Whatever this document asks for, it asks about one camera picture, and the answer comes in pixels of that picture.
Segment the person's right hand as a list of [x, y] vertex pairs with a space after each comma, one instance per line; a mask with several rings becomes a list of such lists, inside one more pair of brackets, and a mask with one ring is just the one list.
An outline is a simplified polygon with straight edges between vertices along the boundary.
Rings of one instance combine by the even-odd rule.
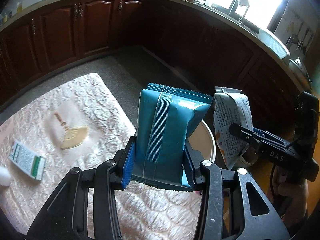
[[278, 215], [284, 220], [300, 220], [308, 213], [308, 183], [304, 178], [289, 176], [276, 165], [273, 165], [271, 170], [267, 195]]

